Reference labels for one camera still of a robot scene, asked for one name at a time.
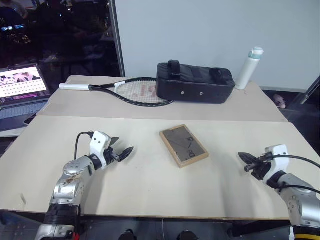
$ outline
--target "racket handle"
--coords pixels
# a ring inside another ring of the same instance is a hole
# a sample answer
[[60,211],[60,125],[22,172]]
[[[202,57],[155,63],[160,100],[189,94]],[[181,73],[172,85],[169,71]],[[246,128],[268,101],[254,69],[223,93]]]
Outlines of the racket handle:
[[89,84],[65,84],[60,83],[59,88],[61,90],[78,90],[78,91],[90,91]]

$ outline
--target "wooden board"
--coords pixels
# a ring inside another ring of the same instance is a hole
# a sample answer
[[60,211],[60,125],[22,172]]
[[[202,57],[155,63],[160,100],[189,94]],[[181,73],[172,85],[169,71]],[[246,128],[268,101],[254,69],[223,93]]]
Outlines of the wooden board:
[[209,157],[208,151],[185,124],[161,131],[160,136],[180,168]]

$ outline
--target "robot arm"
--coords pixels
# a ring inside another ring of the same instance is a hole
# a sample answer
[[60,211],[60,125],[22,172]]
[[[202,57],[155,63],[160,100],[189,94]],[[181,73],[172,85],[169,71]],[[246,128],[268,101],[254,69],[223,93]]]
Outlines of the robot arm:
[[239,152],[240,158],[247,164],[246,172],[275,189],[286,203],[289,219],[294,226],[295,239],[315,239],[308,236],[320,235],[320,200],[314,191],[286,186],[301,186],[313,189],[307,182],[293,174],[286,173],[289,158],[272,158],[277,155],[288,155],[286,145],[267,147],[262,157]]
[[90,135],[90,155],[68,162],[63,168],[35,240],[72,239],[77,234],[80,203],[88,183],[99,169],[114,161],[121,162],[130,155],[133,147],[117,155],[111,147],[119,138],[96,131]]

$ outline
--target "bag handle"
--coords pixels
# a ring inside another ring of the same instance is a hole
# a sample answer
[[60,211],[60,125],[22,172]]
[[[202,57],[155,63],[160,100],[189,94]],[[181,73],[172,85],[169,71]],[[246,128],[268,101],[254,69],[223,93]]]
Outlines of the bag handle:
[[181,76],[180,62],[178,60],[168,61],[168,73],[170,77],[179,78]]

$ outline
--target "metal pole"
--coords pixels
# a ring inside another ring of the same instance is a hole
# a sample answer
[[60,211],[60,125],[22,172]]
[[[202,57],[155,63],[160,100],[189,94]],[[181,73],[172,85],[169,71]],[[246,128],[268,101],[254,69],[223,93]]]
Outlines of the metal pole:
[[117,18],[117,11],[116,11],[116,1],[115,0],[108,0],[108,3],[109,3],[112,32],[113,32],[113,38],[114,38],[114,43],[115,43],[116,55],[118,58],[120,75],[121,75],[121,77],[125,77],[126,73],[125,73],[124,60],[122,57],[122,50],[121,50],[120,34],[119,34],[119,28],[118,28],[118,18]]

